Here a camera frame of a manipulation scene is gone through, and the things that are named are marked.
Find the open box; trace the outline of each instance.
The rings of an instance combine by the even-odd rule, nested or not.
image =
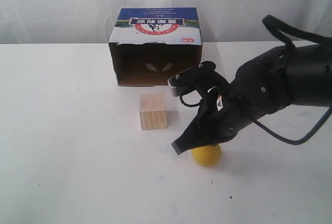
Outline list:
[[[167,85],[201,61],[196,9],[122,9],[109,49],[120,86]]]

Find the yellow ball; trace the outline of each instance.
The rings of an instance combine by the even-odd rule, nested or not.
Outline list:
[[[191,155],[200,166],[211,167],[220,160],[222,149],[220,145],[207,145],[192,149]]]

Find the wooden cube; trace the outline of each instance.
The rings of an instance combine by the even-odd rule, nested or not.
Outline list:
[[[142,130],[167,128],[167,109],[165,94],[141,94],[140,117]]]

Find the white curtain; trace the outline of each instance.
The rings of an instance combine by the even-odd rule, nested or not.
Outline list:
[[[332,35],[332,0],[0,0],[0,43],[106,43],[121,8],[197,7],[203,41],[273,40],[261,19]]]

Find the black cable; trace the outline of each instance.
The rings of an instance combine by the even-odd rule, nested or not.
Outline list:
[[[197,106],[199,106],[199,104],[200,104],[200,103],[196,103],[196,104],[193,104],[193,105],[187,104],[187,103],[184,102],[184,100],[183,100],[183,96],[182,96],[182,95],[180,95],[180,101],[181,101],[181,103],[184,104],[186,107],[197,107]]]
[[[303,138],[298,140],[291,140],[285,137],[282,137],[275,132],[273,132],[271,129],[267,128],[265,125],[257,121],[255,118],[253,118],[250,114],[246,113],[242,110],[243,113],[247,115],[256,125],[258,125],[260,128],[262,128],[264,131],[272,135],[273,137],[281,140],[282,142],[285,142],[290,145],[300,145],[308,141],[321,127],[322,125],[328,120],[328,118],[332,115],[332,107],[330,107],[326,113],[320,118],[320,120],[314,125],[314,127],[308,132]]]

